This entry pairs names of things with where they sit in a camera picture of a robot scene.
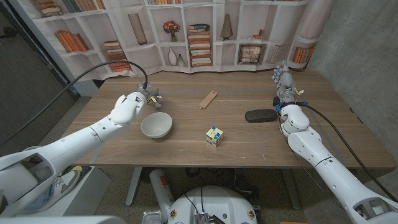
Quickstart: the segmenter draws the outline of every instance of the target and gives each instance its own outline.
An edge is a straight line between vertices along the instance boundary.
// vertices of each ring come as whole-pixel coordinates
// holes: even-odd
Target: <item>bookshelf wallpaper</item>
[[[129,60],[162,70],[255,71],[306,66],[334,0],[18,0],[72,74]],[[82,80],[142,76],[128,64]]]

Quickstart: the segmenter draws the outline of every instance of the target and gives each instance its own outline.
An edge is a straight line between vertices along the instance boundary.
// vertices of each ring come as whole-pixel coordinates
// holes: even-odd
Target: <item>wooden table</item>
[[[301,100],[308,101],[335,124],[365,166],[371,169],[396,166],[392,156],[316,70],[291,73],[297,88],[305,90]],[[156,112],[155,108],[146,106],[142,117],[133,121],[128,134],[105,143],[94,164],[299,168],[279,131],[278,121],[251,124],[244,119],[247,111],[273,108],[276,90],[271,75],[272,71],[150,75],[149,83],[159,87],[163,96],[161,111],[173,119],[171,131],[162,139],[146,137],[141,132],[141,121]],[[106,80],[65,134],[107,116],[119,96],[135,91],[143,80],[142,77]],[[199,104],[211,90],[218,92],[218,96],[207,109],[200,110]],[[330,152],[348,168],[360,168],[329,124],[307,108],[303,111]],[[205,134],[212,126],[224,131],[224,139],[218,147],[205,141]],[[77,164],[88,165],[94,153],[92,151]]]

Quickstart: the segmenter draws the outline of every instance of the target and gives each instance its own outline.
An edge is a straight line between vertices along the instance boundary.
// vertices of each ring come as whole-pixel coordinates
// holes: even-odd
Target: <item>white vase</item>
[[[182,59],[181,54],[178,55],[177,64],[179,65],[179,67],[184,67],[185,65],[184,59]]]
[[[174,53],[171,47],[169,48],[169,62],[173,66],[177,65],[177,55]]]

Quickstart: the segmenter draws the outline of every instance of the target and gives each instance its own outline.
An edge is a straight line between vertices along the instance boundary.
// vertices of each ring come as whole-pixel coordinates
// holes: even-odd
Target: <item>concrete wall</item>
[[[398,161],[398,1],[337,0],[307,68],[317,69]],[[379,180],[398,195],[398,170]]]

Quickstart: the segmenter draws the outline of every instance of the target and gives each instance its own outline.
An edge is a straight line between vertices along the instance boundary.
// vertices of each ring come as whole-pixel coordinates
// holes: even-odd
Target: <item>white bowl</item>
[[[156,112],[141,123],[141,131],[150,138],[161,138],[169,133],[173,120],[167,113]]]

